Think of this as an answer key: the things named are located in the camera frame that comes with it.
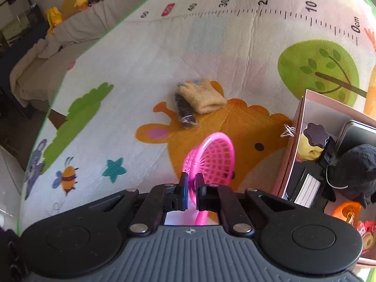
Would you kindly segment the pink plastic strainer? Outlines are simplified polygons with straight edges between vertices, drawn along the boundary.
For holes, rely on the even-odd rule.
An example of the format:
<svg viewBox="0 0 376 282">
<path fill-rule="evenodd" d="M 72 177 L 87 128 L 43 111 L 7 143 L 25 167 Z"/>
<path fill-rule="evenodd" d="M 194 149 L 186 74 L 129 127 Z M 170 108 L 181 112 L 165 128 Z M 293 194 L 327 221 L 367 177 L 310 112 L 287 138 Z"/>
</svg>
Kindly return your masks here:
<svg viewBox="0 0 376 282">
<path fill-rule="evenodd" d="M 234 171 L 235 149 L 231 139 L 224 133 L 209 135 L 185 158 L 183 172 L 189 176 L 188 194 L 193 204 L 196 206 L 196 174 L 202 173 L 207 185 L 218 184 L 229 187 Z M 206 225 L 210 212 L 197 210 L 194 224 Z"/>
</svg>

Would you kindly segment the yellow pudding toy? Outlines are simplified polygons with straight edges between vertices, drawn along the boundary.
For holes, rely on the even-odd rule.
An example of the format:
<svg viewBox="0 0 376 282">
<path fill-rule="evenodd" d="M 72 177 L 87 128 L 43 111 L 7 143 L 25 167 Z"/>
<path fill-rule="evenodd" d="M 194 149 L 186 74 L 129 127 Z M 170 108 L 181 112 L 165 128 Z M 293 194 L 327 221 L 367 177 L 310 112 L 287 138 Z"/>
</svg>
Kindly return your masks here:
<svg viewBox="0 0 376 282">
<path fill-rule="evenodd" d="M 316 161 L 324 151 L 330 135 L 322 125 L 308 123 L 300 134 L 297 159 L 299 161 Z"/>
</svg>

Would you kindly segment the black plush toy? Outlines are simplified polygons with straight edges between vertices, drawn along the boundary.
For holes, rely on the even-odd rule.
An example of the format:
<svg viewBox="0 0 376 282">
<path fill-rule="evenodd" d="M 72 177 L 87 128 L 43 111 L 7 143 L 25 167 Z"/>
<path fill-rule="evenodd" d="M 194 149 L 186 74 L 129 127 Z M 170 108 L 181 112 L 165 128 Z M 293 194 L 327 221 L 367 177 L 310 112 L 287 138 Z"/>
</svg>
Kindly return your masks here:
<svg viewBox="0 0 376 282">
<path fill-rule="evenodd" d="M 326 168 L 326 182 L 364 209 L 375 203 L 375 147 L 358 145 Z"/>
</svg>

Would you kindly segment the dark wrapped snack pack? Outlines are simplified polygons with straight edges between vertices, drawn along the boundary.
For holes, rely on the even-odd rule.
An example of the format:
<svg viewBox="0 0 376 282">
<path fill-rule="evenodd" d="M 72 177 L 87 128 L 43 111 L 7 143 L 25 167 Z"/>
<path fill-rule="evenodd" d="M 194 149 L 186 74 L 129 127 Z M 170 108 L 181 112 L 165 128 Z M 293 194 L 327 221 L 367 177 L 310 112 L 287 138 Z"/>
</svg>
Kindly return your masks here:
<svg viewBox="0 0 376 282">
<path fill-rule="evenodd" d="M 175 94 L 175 104 L 178 109 L 178 121 L 183 128 L 189 129 L 195 127 L 197 123 L 194 110 L 181 94 Z"/>
</svg>

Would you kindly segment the beige knitted sock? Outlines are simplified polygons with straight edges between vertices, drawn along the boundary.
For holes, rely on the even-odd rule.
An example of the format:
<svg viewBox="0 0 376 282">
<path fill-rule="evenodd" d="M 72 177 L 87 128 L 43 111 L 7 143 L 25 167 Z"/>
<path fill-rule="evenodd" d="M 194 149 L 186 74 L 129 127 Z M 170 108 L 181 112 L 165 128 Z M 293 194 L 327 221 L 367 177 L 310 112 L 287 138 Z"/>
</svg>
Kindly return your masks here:
<svg viewBox="0 0 376 282">
<path fill-rule="evenodd" d="M 212 113 L 227 104 L 224 96 L 211 85 L 211 81 L 207 78 L 181 83 L 178 86 L 178 93 L 199 114 Z"/>
</svg>

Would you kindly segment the pink cardboard box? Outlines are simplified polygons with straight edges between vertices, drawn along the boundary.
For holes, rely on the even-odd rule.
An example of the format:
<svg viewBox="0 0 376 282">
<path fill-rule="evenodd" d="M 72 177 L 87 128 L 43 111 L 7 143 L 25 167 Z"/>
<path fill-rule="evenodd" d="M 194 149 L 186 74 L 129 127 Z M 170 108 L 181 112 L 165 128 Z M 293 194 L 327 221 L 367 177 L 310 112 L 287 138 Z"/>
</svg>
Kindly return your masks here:
<svg viewBox="0 0 376 282">
<path fill-rule="evenodd" d="M 306 91 L 297 108 L 273 194 L 341 220 L 375 266 L 375 120 Z"/>
</svg>

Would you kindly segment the colourful play mat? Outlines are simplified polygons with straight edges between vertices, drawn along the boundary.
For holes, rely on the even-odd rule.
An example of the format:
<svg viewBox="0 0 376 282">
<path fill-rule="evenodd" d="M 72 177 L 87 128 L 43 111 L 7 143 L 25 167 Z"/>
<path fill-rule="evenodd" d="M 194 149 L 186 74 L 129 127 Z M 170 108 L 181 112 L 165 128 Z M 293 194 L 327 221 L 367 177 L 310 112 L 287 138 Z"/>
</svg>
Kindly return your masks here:
<svg viewBox="0 0 376 282">
<path fill-rule="evenodd" d="M 375 113 L 371 0 L 146 0 L 73 61 L 28 163 L 19 229 L 180 178 L 212 133 L 235 190 L 273 187 L 307 90 Z"/>
</svg>

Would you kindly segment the grey sofa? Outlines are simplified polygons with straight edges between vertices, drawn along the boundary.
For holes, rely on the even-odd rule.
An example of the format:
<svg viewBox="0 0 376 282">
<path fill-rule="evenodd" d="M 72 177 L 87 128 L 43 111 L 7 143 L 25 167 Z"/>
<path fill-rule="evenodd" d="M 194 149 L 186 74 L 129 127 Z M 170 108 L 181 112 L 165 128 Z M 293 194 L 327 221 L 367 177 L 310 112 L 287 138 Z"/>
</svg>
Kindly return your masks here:
<svg viewBox="0 0 376 282">
<path fill-rule="evenodd" d="M 47 26 L 29 43 L 14 47 L 15 57 L 1 62 L 4 90 L 21 108 L 45 111 L 75 60 L 100 37 L 146 0 L 103 0 L 66 19 L 47 32 Z"/>
</svg>

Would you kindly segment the yellow plush toy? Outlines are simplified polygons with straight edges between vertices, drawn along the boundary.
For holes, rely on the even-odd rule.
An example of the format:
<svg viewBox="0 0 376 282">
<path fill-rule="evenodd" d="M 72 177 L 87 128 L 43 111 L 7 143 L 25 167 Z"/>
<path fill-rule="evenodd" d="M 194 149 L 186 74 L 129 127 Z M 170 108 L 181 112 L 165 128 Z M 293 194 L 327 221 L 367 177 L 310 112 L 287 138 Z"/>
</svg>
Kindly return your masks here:
<svg viewBox="0 0 376 282">
<path fill-rule="evenodd" d="M 49 24 L 48 32 L 54 34 L 54 29 L 63 22 L 63 14 L 55 6 L 48 8 L 45 15 Z"/>
</svg>

